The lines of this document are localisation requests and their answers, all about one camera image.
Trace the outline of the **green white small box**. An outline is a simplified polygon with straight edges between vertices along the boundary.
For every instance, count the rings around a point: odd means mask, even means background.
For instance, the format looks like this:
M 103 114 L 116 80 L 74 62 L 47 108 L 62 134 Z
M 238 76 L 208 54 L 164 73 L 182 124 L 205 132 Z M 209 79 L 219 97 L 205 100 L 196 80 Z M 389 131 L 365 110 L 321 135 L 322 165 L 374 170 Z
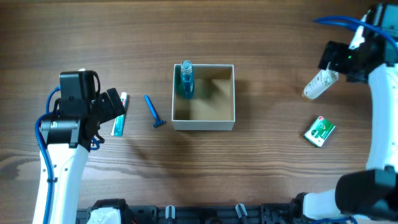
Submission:
M 319 116 L 303 135 L 303 138 L 316 147 L 322 147 L 335 128 L 336 126 L 324 116 Z

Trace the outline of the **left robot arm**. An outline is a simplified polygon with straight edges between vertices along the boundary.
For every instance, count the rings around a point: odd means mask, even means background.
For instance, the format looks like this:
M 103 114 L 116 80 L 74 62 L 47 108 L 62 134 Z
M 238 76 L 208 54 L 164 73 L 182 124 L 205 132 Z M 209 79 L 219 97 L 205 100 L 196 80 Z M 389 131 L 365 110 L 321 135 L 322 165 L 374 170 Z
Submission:
M 95 71 L 62 72 L 59 78 L 53 92 L 60 97 L 48 97 L 45 113 L 35 122 L 40 182 L 34 223 L 75 222 L 89 153 L 104 143 L 100 126 L 125 113 L 117 90 L 102 92 Z

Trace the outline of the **toothpaste tube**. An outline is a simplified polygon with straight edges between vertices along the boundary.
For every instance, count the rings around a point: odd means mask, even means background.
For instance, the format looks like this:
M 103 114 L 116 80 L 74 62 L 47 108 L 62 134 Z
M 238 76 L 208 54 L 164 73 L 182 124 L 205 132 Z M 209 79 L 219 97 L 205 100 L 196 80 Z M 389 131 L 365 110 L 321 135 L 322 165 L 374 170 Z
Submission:
M 124 107 L 124 110 L 126 110 L 126 106 L 127 106 L 127 93 L 126 92 L 122 92 L 121 93 L 121 103 Z M 125 113 L 118 116 L 115 120 L 114 120 L 114 124 L 113 124 L 113 129 L 111 131 L 111 135 L 112 136 L 117 136 L 117 137 L 121 137 L 123 135 L 123 131 L 124 131 L 124 122 L 125 122 Z

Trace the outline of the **white lotion tube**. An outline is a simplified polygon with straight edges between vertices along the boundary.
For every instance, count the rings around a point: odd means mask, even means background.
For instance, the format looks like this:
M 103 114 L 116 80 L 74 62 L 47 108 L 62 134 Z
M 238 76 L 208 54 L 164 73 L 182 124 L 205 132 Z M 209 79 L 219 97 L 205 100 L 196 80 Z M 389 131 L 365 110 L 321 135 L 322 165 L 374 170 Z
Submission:
M 337 80 L 338 72 L 333 70 L 320 70 L 303 89 L 302 97 L 308 100 L 314 100 Z

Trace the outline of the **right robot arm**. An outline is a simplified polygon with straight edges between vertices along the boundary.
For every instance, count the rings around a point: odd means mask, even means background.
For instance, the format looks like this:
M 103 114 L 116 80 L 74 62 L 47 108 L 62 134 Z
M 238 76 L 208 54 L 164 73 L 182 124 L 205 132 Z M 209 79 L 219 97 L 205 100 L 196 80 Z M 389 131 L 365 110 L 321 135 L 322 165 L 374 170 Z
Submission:
M 354 217 L 397 221 L 397 5 L 372 5 L 362 19 L 326 16 L 319 24 L 354 31 L 350 44 L 327 43 L 318 67 L 366 83 L 372 99 L 371 147 L 365 170 L 340 177 L 322 193 L 297 195 L 293 219 L 341 223 Z

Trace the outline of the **blue disposable razor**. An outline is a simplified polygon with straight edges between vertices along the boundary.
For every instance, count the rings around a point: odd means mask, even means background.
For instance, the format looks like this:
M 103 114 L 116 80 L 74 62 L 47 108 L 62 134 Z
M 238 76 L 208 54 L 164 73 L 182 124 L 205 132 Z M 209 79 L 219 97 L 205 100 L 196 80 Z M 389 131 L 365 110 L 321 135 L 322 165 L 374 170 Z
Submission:
M 164 125 L 166 123 L 166 121 L 164 119 L 160 119 L 160 116 L 158 115 L 158 113 L 157 113 L 154 105 L 152 104 L 149 96 L 145 95 L 144 99 L 145 99 L 145 101 L 146 101 L 146 103 L 147 103 L 147 105 L 148 105 L 148 107 L 150 109 L 150 112 L 151 112 L 152 116 L 155 119 L 155 123 L 152 125 L 153 128 L 158 128 L 159 126 Z

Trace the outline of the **blue mouthwash bottle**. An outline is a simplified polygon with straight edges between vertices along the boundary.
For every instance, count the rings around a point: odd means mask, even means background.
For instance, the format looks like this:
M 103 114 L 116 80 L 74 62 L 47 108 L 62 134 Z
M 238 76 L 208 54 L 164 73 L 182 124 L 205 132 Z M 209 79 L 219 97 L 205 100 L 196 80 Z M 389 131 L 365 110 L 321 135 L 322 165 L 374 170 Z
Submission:
M 179 93 L 185 99 L 192 99 L 194 96 L 194 69 L 191 61 L 184 60 L 180 65 Z

